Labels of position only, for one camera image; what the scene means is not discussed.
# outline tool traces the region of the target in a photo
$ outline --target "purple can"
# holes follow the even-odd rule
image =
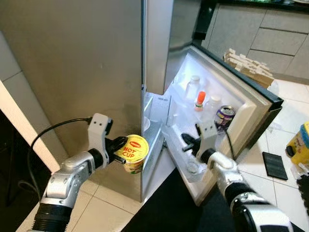
[[[222,128],[227,129],[230,126],[235,114],[236,111],[232,106],[229,105],[221,106],[214,118],[214,122],[217,126],[217,129]]]

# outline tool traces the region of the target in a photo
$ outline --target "tiled floor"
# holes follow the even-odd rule
[[[291,161],[284,151],[300,125],[309,120],[309,86],[280,80],[276,82],[279,86],[278,95],[285,100],[283,109],[275,118],[274,124],[240,162],[239,169],[253,189],[285,212],[294,224],[309,232],[309,218],[290,170]],[[287,181],[267,176],[263,151],[282,156],[289,178]],[[167,177],[174,168],[169,155],[162,155],[159,162],[163,167],[163,176]],[[161,176],[153,189],[163,181]],[[120,231],[140,207],[141,203],[137,201],[87,181],[79,193],[68,231]],[[37,208],[38,206],[32,210],[18,232],[24,232],[31,227]]]

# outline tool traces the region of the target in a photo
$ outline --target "refrigerator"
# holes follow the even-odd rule
[[[6,1],[3,31],[51,123],[102,113],[114,120],[110,138],[139,134],[149,153],[139,174],[113,162],[92,177],[143,201],[164,147],[196,205],[216,179],[196,162],[181,134],[198,137],[201,118],[185,98],[192,75],[201,89],[220,94],[236,115],[228,128],[236,157],[245,156],[282,108],[283,100],[216,57],[193,34],[200,0]],[[68,156],[86,147],[85,129],[56,130]],[[216,149],[231,156],[226,136]],[[192,173],[189,163],[198,168]]]

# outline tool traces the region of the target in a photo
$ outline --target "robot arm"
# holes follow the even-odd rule
[[[88,151],[65,160],[60,170],[51,176],[31,231],[64,232],[82,183],[113,160],[125,163],[114,152],[126,144],[127,138],[118,137],[113,141],[105,138],[111,126],[110,118],[94,114],[88,128]]]
[[[199,124],[197,132],[200,145],[195,145],[199,147],[195,152],[196,157],[200,162],[206,163],[207,168],[217,178],[218,188],[230,206],[236,230],[293,231],[288,217],[250,188],[238,171],[236,162],[213,149],[217,136],[215,125],[212,122]]]

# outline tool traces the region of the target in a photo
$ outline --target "yellow container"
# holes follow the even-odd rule
[[[116,154],[126,160],[125,170],[131,174],[136,174],[142,171],[149,146],[147,141],[139,135],[131,134],[127,137],[127,143]]]
[[[287,145],[286,151],[296,165],[309,162],[309,121],[300,127],[300,131]]]

